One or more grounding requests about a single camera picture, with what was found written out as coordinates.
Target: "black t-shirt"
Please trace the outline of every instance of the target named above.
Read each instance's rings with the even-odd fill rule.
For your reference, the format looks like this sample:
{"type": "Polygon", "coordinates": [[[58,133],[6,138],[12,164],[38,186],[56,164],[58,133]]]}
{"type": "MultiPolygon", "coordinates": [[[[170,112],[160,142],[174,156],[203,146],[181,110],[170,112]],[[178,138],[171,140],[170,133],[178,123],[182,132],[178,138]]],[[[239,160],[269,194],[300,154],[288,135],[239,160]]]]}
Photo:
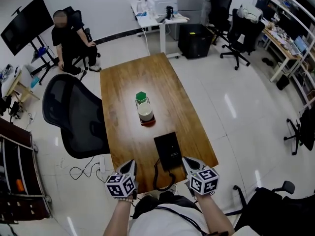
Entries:
{"type": "Polygon", "coordinates": [[[51,36],[54,46],[62,45],[63,50],[78,49],[84,45],[77,31],[81,29],[84,24],[76,19],[68,17],[67,26],[64,28],[53,28],[51,36]]]}

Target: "white cup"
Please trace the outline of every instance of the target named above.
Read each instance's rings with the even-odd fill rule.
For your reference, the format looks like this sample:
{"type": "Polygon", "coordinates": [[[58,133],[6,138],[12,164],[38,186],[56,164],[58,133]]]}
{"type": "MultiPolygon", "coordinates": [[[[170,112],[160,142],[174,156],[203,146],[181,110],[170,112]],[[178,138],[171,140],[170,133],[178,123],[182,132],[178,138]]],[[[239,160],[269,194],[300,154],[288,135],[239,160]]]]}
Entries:
{"type": "Polygon", "coordinates": [[[138,106],[138,114],[143,121],[149,121],[153,118],[152,107],[149,103],[143,102],[138,106]]]}

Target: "green cube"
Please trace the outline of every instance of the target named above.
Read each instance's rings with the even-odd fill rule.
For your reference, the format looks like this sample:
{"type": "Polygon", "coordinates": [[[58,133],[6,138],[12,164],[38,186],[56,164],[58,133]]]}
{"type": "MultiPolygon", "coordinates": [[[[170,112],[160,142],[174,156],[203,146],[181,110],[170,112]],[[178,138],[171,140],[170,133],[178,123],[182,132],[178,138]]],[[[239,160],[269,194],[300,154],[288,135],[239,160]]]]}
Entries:
{"type": "Polygon", "coordinates": [[[138,92],[136,94],[136,101],[141,104],[143,102],[146,102],[147,94],[145,92],[138,92]]]}

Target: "laptop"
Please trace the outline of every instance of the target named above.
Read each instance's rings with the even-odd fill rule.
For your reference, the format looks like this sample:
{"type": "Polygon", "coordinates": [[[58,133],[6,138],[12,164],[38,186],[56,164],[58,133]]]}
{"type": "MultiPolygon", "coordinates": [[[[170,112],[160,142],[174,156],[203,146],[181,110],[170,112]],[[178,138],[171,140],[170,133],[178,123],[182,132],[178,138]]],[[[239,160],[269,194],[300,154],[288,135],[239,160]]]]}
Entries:
{"type": "Polygon", "coordinates": [[[287,48],[292,53],[292,55],[298,55],[307,49],[307,44],[304,42],[301,36],[298,36],[293,43],[287,43],[284,45],[284,47],[287,48]]]}

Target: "desk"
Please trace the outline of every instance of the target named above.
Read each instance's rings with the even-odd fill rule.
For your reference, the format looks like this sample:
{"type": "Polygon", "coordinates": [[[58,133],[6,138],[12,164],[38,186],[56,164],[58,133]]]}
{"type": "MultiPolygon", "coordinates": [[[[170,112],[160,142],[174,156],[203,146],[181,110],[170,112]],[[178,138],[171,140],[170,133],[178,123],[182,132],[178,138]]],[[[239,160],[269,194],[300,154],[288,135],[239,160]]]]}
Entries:
{"type": "MultiPolygon", "coordinates": [[[[137,162],[139,193],[153,190],[154,164],[159,156],[154,137],[176,132],[182,156],[201,159],[208,166],[217,158],[181,82],[164,53],[119,64],[100,72],[106,132],[113,165],[137,162]],[[153,126],[141,126],[135,96],[143,91],[156,118],[153,126]]],[[[171,170],[176,182],[185,180],[183,167],[171,170]]],[[[158,165],[157,186],[171,178],[158,165]]]]}
{"type": "Polygon", "coordinates": [[[21,104],[25,102],[29,96],[32,96],[35,99],[39,100],[39,98],[30,90],[31,83],[29,84],[29,86],[27,86],[25,85],[25,83],[22,82],[22,80],[29,81],[27,76],[29,76],[30,81],[32,81],[32,78],[26,68],[18,67],[16,73],[14,69],[14,71],[11,74],[9,74],[9,77],[2,84],[1,87],[2,95],[9,96],[14,94],[19,103],[21,104]],[[17,86],[22,88],[22,94],[20,97],[18,97],[17,93],[15,92],[17,86]]]}
{"type": "MultiPolygon", "coordinates": [[[[132,11],[134,13],[134,15],[137,15],[137,2],[133,2],[131,3],[131,8],[132,11]]],[[[147,12],[146,16],[142,16],[142,17],[137,17],[138,20],[138,24],[141,28],[149,28],[152,26],[159,26],[159,41],[160,41],[160,51],[161,53],[165,53],[166,54],[166,30],[165,30],[165,25],[170,25],[170,24],[179,24],[179,23],[187,23],[187,19],[184,18],[173,18],[173,20],[165,20],[165,23],[161,24],[158,23],[157,20],[150,16],[149,13],[147,12]]],[[[180,56],[179,53],[173,53],[173,54],[167,54],[166,55],[168,58],[172,58],[172,57],[178,57],[180,56]]]]}
{"type": "Polygon", "coordinates": [[[273,82],[275,80],[275,78],[280,74],[280,72],[284,69],[284,67],[286,66],[286,64],[288,63],[289,60],[291,59],[294,59],[294,60],[297,60],[299,61],[301,59],[300,56],[293,56],[288,50],[286,50],[282,45],[281,43],[279,43],[274,37],[273,35],[271,35],[269,33],[269,31],[265,28],[263,30],[263,33],[268,37],[268,39],[273,42],[276,47],[283,53],[283,55],[285,56],[285,60],[284,62],[282,63],[282,65],[279,67],[279,69],[276,71],[276,73],[274,74],[274,76],[272,76],[272,78],[270,79],[270,82],[273,82]]]}

